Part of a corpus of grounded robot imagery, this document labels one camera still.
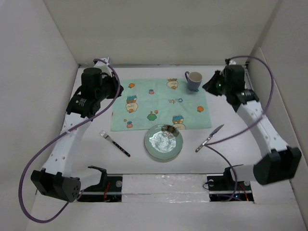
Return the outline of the blue-grey ceramic mug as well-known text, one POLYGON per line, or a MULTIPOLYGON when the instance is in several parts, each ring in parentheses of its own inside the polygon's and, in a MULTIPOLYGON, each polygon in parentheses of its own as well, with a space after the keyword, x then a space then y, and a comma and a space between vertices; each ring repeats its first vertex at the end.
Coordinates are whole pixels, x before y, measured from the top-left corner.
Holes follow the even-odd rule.
POLYGON ((199 72, 186 71, 185 78, 188 90, 198 92, 203 79, 202 75, 199 72))

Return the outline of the green cartoon cloth placemat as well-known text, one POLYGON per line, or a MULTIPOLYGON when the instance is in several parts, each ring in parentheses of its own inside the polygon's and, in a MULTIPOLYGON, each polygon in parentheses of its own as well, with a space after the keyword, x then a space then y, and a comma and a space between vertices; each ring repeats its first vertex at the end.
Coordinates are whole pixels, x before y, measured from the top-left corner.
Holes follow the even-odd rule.
POLYGON ((112 106, 111 130, 144 130, 167 124, 177 129, 211 128, 206 95, 190 91, 183 78, 141 78, 121 82, 112 106))

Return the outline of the fork with black handle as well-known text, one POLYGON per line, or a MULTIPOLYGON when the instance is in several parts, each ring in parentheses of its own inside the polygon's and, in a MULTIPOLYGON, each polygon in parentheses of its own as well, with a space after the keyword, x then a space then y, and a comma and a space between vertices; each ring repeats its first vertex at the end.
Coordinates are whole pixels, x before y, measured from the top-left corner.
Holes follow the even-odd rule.
POLYGON ((108 140, 110 143, 112 143, 117 149, 119 149, 122 153, 124 153, 127 157, 131 157, 131 155, 123 149, 118 143, 116 143, 105 131, 101 131, 100 135, 108 140))

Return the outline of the knife with patterned handle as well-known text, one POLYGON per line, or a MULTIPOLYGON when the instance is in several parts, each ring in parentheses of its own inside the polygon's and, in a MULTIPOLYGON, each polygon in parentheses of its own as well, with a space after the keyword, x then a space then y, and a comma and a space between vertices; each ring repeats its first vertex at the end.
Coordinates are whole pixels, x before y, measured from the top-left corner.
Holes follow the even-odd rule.
POLYGON ((219 132, 219 130, 224 126, 224 124, 218 126, 217 128, 215 128, 206 138, 206 140, 204 142, 202 142, 196 149, 195 152, 199 152, 214 136, 215 134, 217 134, 219 132))

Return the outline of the green floral ceramic plate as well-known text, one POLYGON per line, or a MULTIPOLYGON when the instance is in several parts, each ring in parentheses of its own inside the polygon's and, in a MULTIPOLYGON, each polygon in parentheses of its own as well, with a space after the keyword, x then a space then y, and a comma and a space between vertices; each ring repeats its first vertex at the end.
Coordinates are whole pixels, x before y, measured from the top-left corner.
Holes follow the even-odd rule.
POLYGON ((183 137, 175 126, 159 124, 147 131, 144 145, 153 159, 168 162, 180 154, 183 148, 183 137))

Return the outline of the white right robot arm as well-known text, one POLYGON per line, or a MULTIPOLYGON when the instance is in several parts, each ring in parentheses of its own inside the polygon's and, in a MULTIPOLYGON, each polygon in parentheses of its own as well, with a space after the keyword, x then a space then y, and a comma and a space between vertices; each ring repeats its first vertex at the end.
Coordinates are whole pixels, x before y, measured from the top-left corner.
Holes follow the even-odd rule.
POLYGON ((227 65, 222 71, 215 71, 203 85, 208 93, 226 97, 236 114, 249 127, 261 154, 261 159, 255 164, 225 169, 222 183, 229 190, 237 187, 241 181, 268 185, 291 180, 302 156, 299 148, 289 146, 275 130, 255 92, 245 87, 244 76, 242 66, 227 65))

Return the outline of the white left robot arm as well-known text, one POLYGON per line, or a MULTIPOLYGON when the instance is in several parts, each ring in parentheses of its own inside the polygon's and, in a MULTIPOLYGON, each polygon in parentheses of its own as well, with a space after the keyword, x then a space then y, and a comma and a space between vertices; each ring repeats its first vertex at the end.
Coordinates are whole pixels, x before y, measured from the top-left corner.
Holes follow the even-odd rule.
POLYGON ((31 181, 42 195, 73 202, 87 187, 92 186, 97 191, 106 188, 107 178, 102 176, 105 169, 90 166, 80 174, 73 173, 73 158, 93 116, 101 108, 101 101, 117 98, 122 90, 114 72, 107 66, 83 70, 81 85, 66 108, 61 130, 64 136, 56 141, 42 169, 31 174, 31 181))

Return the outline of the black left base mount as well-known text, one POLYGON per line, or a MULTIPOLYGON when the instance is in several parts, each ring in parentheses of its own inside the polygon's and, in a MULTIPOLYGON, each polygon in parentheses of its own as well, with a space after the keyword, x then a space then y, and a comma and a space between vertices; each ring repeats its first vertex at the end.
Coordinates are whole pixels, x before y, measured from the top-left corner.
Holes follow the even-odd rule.
POLYGON ((122 175, 108 175, 106 183, 90 186, 77 199, 87 203, 118 203, 122 202, 122 175))

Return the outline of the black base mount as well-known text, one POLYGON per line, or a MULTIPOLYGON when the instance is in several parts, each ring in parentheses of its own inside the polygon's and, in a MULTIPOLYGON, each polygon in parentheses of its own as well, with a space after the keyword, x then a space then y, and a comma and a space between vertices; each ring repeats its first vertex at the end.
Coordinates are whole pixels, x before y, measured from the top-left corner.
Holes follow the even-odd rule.
POLYGON ((122 202, 122 175, 108 175, 106 183, 90 186, 77 199, 87 203, 118 203, 122 202))
MULTIPOLYGON (((211 202, 223 202, 230 198, 234 191, 234 181, 227 182, 223 176, 207 176, 202 187, 209 192, 211 202)), ((253 202, 254 197, 250 184, 246 186, 243 181, 237 183, 237 189, 231 201, 253 202)))

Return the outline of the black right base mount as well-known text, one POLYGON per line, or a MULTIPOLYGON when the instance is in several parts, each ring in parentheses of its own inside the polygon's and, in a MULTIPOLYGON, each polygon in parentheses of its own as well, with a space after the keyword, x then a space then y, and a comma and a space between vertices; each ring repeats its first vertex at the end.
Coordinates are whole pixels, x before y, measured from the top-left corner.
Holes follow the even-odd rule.
MULTIPOLYGON (((234 181, 227 182, 223 176, 207 176, 202 187, 209 192, 211 202, 223 202, 230 198, 234 191, 234 181)), ((246 186, 243 181, 237 183, 237 189, 231 201, 253 202, 254 197, 250 184, 246 186)))

